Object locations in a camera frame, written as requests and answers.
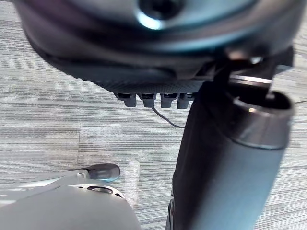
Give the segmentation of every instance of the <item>gray fabric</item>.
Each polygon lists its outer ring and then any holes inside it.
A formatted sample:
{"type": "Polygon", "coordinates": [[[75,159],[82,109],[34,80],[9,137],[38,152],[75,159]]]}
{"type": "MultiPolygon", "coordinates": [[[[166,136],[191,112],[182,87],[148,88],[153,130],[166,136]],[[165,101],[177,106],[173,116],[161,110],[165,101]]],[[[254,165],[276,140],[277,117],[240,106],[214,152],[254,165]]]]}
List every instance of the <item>gray fabric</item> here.
{"type": "MultiPolygon", "coordinates": [[[[307,100],[306,28],[307,21],[296,40],[296,68],[274,83],[294,101],[307,100]]],[[[292,141],[258,230],[307,229],[307,103],[296,108],[292,141]]],[[[158,110],[181,126],[188,114],[175,104],[158,110]]],[[[1,186],[42,173],[117,163],[122,177],[114,186],[143,229],[161,230],[182,133],[140,100],[136,108],[126,108],[112,93],[45,63],[26,41],[12,4],[0,1],[1,186]]]]}

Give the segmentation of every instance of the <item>caster wheel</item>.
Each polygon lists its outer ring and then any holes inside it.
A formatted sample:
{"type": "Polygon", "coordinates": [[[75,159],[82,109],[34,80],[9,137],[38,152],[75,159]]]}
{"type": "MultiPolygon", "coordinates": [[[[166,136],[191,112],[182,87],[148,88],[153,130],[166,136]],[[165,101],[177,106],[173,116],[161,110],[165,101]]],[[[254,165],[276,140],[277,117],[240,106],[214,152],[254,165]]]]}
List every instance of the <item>caster wheel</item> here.
{"type": "Polygon", "coordinates": [[[95,164],[84,169],[89,172],[91,179],[107,183],[118,179],[120,176],[120,168],[116,164],[111,163],[95,164]]]}

